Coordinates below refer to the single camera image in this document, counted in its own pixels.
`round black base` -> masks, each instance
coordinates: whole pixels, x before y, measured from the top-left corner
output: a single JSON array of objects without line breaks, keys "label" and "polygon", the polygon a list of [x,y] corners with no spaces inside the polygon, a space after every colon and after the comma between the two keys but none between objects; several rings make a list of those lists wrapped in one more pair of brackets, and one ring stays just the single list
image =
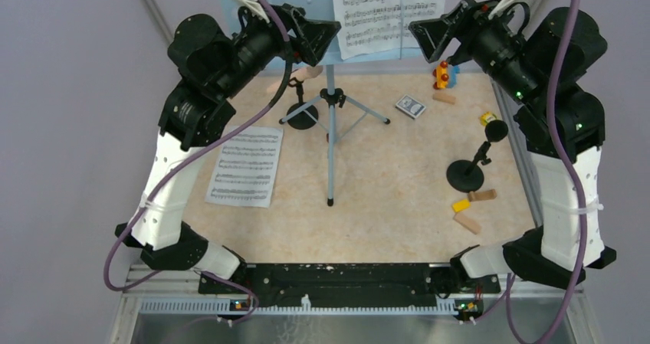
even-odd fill
[{"label": "round black base", "polygon": [[[287,115],[291,114],[294,110],[298,109],[301,105],[303,104],[295,103],[294,105],[289,107],[289,110],[287,111]],[[288,120],[287,123],[289,123],[289,126],[292,126],[295,129],[309,129],[313,127],[316,124],[316,122],[314,122],[314,120],[312,120],[311,117],[308,116],[307,113],[305,112],[309,112],[309,114],[311,114],[312,116],[314,116],[314,118],[318,120],[318,109],[316,109],[316,107],[312,105],[308,107],[304,112],[301,112],[297,116]]]},{"label": "round black base", "polygon": [[447,168],[447,182],[460,192],[478,191],[485,180],[483,171],[478,166],[469,175],[465,175],[470,164],[469,160],[456,160]]}]

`table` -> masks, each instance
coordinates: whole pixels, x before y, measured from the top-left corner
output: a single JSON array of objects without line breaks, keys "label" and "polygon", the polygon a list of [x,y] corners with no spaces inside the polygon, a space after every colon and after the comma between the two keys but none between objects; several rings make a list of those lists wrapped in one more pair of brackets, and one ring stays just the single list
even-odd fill
[{"label": "table", "polygon": [[[255,78],[231,103],[229,124],[238,125],[270,100],[266,88],[278,77]],[[491,244],[534,228],[517,165],[507,140],[494,144],[493,162],[483,167],[482,189],[495,188],[493,201],[472,203],[464,211],[482,232],[474,235],[452,220],[451,204],[466,198],[446,181],[456,159],[472,159],[485,140],[479,117],[501,118],[494,91],[484,74],[460,74],[445,92],[455,105],[432,99],[428,74],[337,75],[345,93],[391,119],[385,125],[367,116],[335,148],[335,205],[327,200],[326,133],[319,126],[299,131],[278,120],[297,101],[289,88],[256,126],[284,128],[280,162],[270,208],[238,208],[205,202],[218,149],[207,155],[185,209],[184,221],[248,262],[391,263],[444,262],[466,247]],[[326,86],[325,76],[305,83],[305,100]],[[427,109],[412,120],[395,108],[405,94]],[[327,124],[327,104],[317,105]],[[337,110],[339,133],[360,110]]]}]

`white paper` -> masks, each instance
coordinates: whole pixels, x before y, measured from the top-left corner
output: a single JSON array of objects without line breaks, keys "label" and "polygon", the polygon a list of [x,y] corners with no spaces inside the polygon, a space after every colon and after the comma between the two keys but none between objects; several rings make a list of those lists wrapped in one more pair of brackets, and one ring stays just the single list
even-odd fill
[{"label": "white paper", "polygon": [[[229,126],[227,132],[237,126]],[[217,205],[268,208],[283,130],[248,127],[226,141],[212,171],[205,200]]]},{"label": "white paper", "polygon": [[445,0],[333,0],[341,59],[397,48],[417,48],[411,21],[438,18]]}]

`black stand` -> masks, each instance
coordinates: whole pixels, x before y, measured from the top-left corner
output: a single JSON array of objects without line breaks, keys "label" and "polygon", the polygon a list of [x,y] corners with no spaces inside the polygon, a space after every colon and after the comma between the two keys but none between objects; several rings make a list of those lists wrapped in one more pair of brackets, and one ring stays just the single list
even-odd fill
[{"label": "black stand", "polygon": [[[287,111],[287,115],[293,113],[296,109],[300,108],[300,106],[304,104],[303,81],[299,81],[296,80],[295,78],[291,78],[289,80],[288,86],[296,88],[296,95],[298,95],[298,102],[289,107],[289,110]],[[294,116],[293,118],[289,119],[287,123],[289,123],[289,126],[295,129],[309,129],[316,124],[315,120],[318,120],[318,109],[316,109],[316,107],[312,105],[306,108],[304,111],[297,114],[296,116]]]},{"label": "black stand", "polygon": [[485,136],[487,141],[478,148],[474,160],[456,160],[447,168],[447,182],[459,190],[460,192],[468,193],[477,191],[483,185],[485,176],[483,171],[478,167],[480,161],[482,165],[487,165],[492,162],[488,158],[488,150],[492,143],[498,143],[507,136],[507,124],[503,120],[493,120],[485,127]]}]

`yellow object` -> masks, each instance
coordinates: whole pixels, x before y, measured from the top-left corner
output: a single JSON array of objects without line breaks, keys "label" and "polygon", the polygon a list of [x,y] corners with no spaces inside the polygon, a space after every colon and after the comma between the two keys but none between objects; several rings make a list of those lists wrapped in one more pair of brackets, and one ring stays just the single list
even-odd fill
[{"label": "yellow object", "polygon": [[497,120],[497,116],[494,115],[492,112],[486,112],[481,116],[481,124],[483,126],[487,126],[489,122],[492,122],[493,120]]},{"label": "yellow object", "polygon": [[458,201],[455,204],[453,204],[451,208],[454,209],[454,212],[461,212],[466,208],[469,208],[469,200],[465,199],[462,201]]}]

